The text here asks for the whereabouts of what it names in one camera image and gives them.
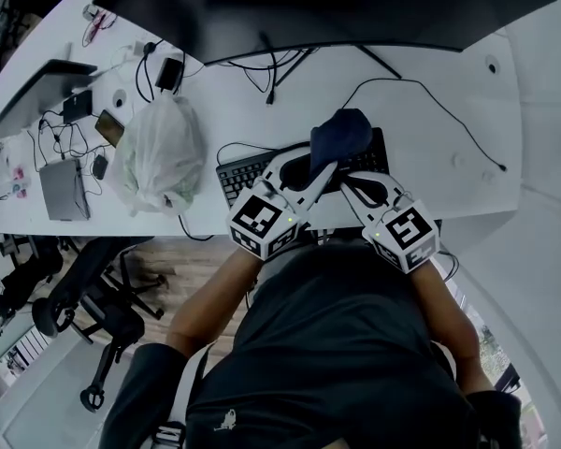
white plastic bag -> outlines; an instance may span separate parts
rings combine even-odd
[[[125,127],[107,181],[129,208],[181,214],[193,202],[204,145],[187,98],[161,94]]]

black t-shirt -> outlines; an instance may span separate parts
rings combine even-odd
[[[131,449],[167,416],[187,359],[139,348],[100,447]],[[234,424],[229,427],[228,415]],[[326,245],[260,289],[233,351],[196,383],[194,448],[521,447],[520,403],[464,398],[435,359],[409,279],[368,248]]]

white embroidered logo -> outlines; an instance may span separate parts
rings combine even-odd
[[[224,417],[221,426],[214,428],[214,430],[215,431],[223,430],[223,429],[233,430],[236,421],[237,421],[237,414],[235,413],[234,409],[231,409],[228,413],[226,413],[226,416]]]

white desk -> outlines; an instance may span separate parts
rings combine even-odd
[[[98,65],[100,69],[122,60],[125,50],[118,50],[121,46],[132,45],[136,39],[157,41],[155,36],[119,19],[83,49],[81,38],[87,22],[82,19],[81,11],[90,1],[64,0],[23,42],[0,75],[0,110],[66,41],[73,42],[71,60]],[[360,108],[372,125],[383,129],[391,173],[420,197],[436,218],[515,210],[521,179],[522,122],[508,39],[489,36],[460,54],[398,47],[380,47],[375,51],[405,78],[421,80],[447,109],[466,122],[485,150],[509,168],[507,173],[502,173],[488,162],[465,130],[418,85],[372,82],[359,91],[350,107]],[[162,44],[150,57],[152,81],[163,55],[173,52],[172,47]],[[486,68],[488,54],[499,61],[500,72],[496,76]],[[188,74],[201,66],[191,58],[187,61]],[[244,62],[267,61],[266,57],[258,57]],[[94,113],[108,109],[128,123],[133,111],[145,105],[135,91],[136,66],[137,60],[118,72],[107,73],[95,84]],[[182,93],[194,105],[208,146],[199,194],[186,213],[190,232],[193,235],[226,232],[224,217],[228,209],[214,173],[216,151],[223,144],[242,140],[281,147],[309,139],[311,128],[332,116],[358,83],[374,77],[390,75],[357,49],[337,47],[311,55],[279,87],[272,107],[266,106],[266,96],[258,93],[236,68],[204,68],[183,82]],[[122,87],[129,95],[129,102],[114,109],[112,95]],[[103,142],[94,130],[94,118],[81,121],[80,126],[91,146]],[[36,137],[36,124],[32,132]],[[59,157],[51,151],[52,143],[49,133],[45,133],[42,148],[48,160],[54,162]],[[124,205],[104,183],[102,196],[87,195],[92,214],[89,221],[52,222],[48,219],[39,178],[33,170],[31,139],[23,131],[7,143],[7,150],[11,164],[25,165],[32,185],[26,199],[13,197],[0,202],[0,232],[182,235],[178,221],[163,214],[127,216]],[[253,150],[233,147],[224,151],[222,160],[250,153]],[[109,149],[108,159],[111,160],[112,154],[113,150]],[[38,163],[43,163],[39,154],[36,158]],[[93,190],[93,179],[85,179],[85,185]],[[312,209],[311,222],[314,228],[358,225],[341,194],[323,196]]]

closed gray laptop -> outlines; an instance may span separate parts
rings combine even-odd
[[[84,221],[90,213],[85,200],[79,160],[50,163],[39,170],[48,216],[53,221]]]

